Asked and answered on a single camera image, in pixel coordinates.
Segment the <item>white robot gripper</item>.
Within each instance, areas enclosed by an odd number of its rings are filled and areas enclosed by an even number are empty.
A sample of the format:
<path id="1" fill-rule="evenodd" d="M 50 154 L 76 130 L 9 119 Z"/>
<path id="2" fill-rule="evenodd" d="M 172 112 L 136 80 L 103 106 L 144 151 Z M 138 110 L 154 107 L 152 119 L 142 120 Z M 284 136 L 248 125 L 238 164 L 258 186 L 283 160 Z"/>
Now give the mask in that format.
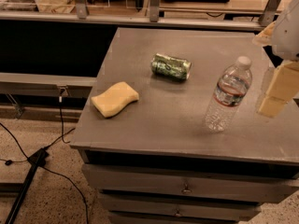
<path id="1" fill-rule="evenodd" d="M 275 55 L 284 61 L 266 78 L 267 89 L 258 108 L 258 113 L 274 118 L 299 92 L 299 0 L 291 0 L 280 13 L 276 22 L 271 22 L 252 39 L 258 46 L 272 45 Z"/>

